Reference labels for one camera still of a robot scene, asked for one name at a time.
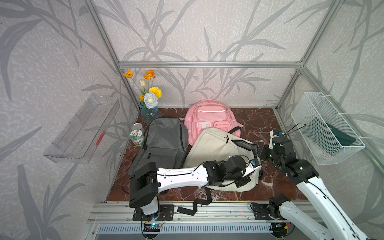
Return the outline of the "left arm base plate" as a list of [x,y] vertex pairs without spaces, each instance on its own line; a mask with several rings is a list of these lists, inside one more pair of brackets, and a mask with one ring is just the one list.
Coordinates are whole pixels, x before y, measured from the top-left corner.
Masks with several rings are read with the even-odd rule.
[[145,215],[142,208],[135,208],[133,221],[172,221],[175,213],[175,206],[169,204],[160,204],[159,211],[151,215]]

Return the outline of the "grey backpack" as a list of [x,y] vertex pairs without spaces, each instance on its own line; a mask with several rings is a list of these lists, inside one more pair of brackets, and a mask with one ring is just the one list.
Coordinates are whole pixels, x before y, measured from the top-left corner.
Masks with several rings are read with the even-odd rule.
[[147,163],[164,169],[181,169],[189,146],[189,131],[178,118],[161,117],[148,128],[143,147],[136,155],[129,175]]

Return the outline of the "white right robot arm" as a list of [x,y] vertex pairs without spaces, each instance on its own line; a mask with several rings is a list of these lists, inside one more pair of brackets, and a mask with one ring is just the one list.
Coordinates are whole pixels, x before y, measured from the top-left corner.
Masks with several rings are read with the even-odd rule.
[[269,213],[289,221],[311,240],[367,240],[369,237],[353,223],[326,188],[319,173],[306,160],[297,159],[293,142],[271,135],[259,157],[284,174],[310,201],[324,222],[321,225],[301,211],[287,196],[270,199]]

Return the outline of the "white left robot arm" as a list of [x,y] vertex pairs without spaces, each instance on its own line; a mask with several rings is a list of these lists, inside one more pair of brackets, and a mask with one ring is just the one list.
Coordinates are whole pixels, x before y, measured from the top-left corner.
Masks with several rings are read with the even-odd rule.
[[145,216],[160,212],[157,194],[170,189],[182,187],[204,187],[207,199],[196,199],[193,208],[180,208],[178,212],[193,216],[198,205],[212,202],[208,187],[243,187],[251,182],[251,176],[259,178],[261,163],[256,158],[245,162],[243,156],[232,156],[227,161],[208,161],[194,168],[164,169],[154,162],[148,163],[134,172],[130,177],[129,207],[140,208]]

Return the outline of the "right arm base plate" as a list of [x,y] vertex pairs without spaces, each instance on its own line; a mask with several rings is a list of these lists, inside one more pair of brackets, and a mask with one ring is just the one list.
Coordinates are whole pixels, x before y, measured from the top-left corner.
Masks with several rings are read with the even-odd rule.
[[255,220],[272,220],[268,207],[269,204],[251,203],[250,208],[254,213]]

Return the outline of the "beige backpack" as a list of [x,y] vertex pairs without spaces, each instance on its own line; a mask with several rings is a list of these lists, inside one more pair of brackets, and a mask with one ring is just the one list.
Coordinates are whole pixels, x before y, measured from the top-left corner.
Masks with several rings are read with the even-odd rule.
[[227,161],[229,157],[235,155],[246,155],[252,160],[257,158],[258,150],[257,144],[236,137],[228,132],[216,128],[203,130],[186,158],[185,167],[207,167],[207,173],[209,175],[209,183],[205,185],[207,198],[205,200],[195,199],[191,210],[179,207],[177,212],[190,216],[195,215],[198,210],[198,205],[207,206],[212,202],[211,190],[248,192],[256,187],[259,182],[256,174],[252,174],[251,181],[243,187],[237,188],[235,184],[220,187],[220,184],[224,182],[220,173],[220,163]]

